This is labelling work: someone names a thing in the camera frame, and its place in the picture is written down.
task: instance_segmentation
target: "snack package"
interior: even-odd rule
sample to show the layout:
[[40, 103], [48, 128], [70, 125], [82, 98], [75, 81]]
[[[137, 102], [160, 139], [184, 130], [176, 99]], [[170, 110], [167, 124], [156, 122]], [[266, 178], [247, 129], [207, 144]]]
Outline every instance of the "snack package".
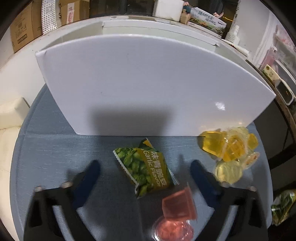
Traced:
[[280, 225], [290, 215], [290, 210], [296, 201], [296, 189], [283, 191], [271, 205], [272, 224]]
[[113, 153], [136, 185], [137, 197], [174, 184], [163, 154], [155, 150], [148, 139], [142, 140], [138, 148], [120, 147]]

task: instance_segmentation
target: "white cushion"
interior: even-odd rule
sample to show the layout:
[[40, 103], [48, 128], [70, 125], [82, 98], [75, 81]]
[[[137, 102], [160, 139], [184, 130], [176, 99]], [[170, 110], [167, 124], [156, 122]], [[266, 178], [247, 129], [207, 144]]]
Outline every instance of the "white cushion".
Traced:
[[14, 240], [18, 236], [12, 219], [9, 198], [9, 177], [13, 149], [20, 127], [0, 130], [0, 218]]
[[23, 98], [0, 105], [0, 130], [21, 126], [29, 107]]

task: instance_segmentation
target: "plastic cup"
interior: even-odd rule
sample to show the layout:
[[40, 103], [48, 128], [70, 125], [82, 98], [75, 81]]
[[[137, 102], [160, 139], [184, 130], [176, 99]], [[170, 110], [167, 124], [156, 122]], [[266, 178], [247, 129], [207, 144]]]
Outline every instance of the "plastic cup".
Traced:
[[188, 221], [168, 221], [160, 217], [153, 238], [156, 241], [191, 241], [194, 229]]
[[163, 215], [168, 221], [186, 221], [197, 218], [190, 187], [185, 187], [162, 200]]

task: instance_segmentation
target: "blue tablecloth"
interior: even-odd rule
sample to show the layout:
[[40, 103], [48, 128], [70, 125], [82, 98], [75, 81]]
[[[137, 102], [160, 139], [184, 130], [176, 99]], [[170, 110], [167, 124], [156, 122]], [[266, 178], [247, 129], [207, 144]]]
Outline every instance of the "blue tablecloth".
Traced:
[[[271, 224], [270, 205], [273, 201], [271, 175], [263, 144], [254, 124], [248, 126], [259, 140], [257, 163], [244, 172], [235, 184], [246, 188], [254, 185], [259, 191], [266, 222]], [[24, 224], [32, 192], [36, 186], [55, 188], [84, 170], [91, 160], [99, 160], [102, 173], [86, 205], [78, 209], [82, 220], [96, 240], [151, 240], [151, 226], [162, 215], [161, 199], [175, 190], [149, 194], [137, 200], [134, 187], [118, 165], [112, 151], [117, 147], [138, 146], [143, 137], [112, 137], [77, 135], [44, 86], [23, 123], [12, 159], [10, 203], [19, 239], [23, 240]], [[208, 207], [194, 184], [189, 165], [199, 159], [208, 171], [215, 161], [198, 146], [196, 137], [150, 137], [162, 151], [168, 167], [182, 186], [189, 183], [197, 206], [198, 220], [193, 223], [195, 237], [210, 218]], [[54, 208], [66, 240], [72, 240], [59, 207]], [[235, 217], [231, 208], [219, 240], [225, 240]]]

